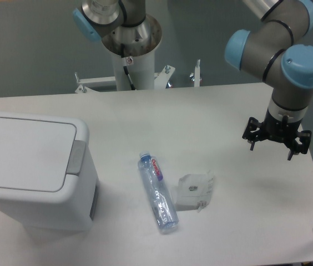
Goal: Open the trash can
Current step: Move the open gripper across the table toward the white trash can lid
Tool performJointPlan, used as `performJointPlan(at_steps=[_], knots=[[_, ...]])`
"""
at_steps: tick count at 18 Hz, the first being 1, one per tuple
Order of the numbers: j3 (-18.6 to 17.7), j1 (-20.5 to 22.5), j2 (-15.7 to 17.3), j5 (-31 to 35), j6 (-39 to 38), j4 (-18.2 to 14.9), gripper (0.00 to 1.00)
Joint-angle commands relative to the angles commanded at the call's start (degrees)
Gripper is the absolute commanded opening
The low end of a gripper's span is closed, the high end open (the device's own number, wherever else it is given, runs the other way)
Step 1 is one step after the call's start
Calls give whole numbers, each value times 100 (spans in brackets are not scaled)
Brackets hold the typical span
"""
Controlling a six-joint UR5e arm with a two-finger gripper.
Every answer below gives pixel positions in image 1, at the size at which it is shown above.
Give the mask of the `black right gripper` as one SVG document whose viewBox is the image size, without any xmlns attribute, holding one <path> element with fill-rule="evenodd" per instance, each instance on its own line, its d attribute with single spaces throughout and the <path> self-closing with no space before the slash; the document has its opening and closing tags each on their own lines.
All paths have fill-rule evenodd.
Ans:
<svg viewBox="0 0 313 266">
<path fill-rule="evenodd" d="M 242 138 L 250 144 L 251 151 L 254 150 L 255 143 L 258 141 L 288 142 L 287 160 L 290 161 L 294 155 L 307 154 L 311 143 L 311 130 L 298 131 L 301 122 L 302 120 L 290 122 L 282 118 L 278 120 L 267 110 L 263 122 L 259 122 L 254 117 L 249 118 Z"/>
</svg>

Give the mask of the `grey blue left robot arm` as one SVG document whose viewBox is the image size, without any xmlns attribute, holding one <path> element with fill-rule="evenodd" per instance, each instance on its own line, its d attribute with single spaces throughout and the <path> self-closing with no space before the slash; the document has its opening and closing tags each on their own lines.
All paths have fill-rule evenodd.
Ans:
<svg viewBox="0 0 313 266">
<path fill-rule="evenodd" d="M 225 60 L 272 87 L 263 122 L 250 118 L 243 138 L 251 145 L 270 140 L 284 144 L 290 155 L 306 154 L 310 131 L 299 125 L 313 95 L 313 47 L 298 40 L 313 28 L 311 1 L 246 1 L 263 22 L 256 33 L 235 32 Z M 154 65 L 140 60 L 152 55 L 161 39 L 159 23 L 147 15 L 144 1 L 84 1 L 73 11 L 83 35 L 102 42 L 116 59 L 118 90 L 154 89 Z"/>
</svg>

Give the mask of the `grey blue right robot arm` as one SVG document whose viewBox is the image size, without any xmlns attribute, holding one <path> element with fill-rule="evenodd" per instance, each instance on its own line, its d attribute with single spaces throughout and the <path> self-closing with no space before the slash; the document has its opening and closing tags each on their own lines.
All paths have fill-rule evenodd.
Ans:
<svg viewBox="0 0 313 266">
<path fill-rule="evenodd" d="M 299 131 L 313 96 L 313 46 L 298 41 L 313 28 L 312 1 L 245 1 L 262 21 L 257 32 L 238 30 L 224 58 L 273 88 L 264 121 L 250 117 L 243 133 L 252 146 L 270 140 L 289 156 L 308 152 L 312 132 Z"/>
</svg>

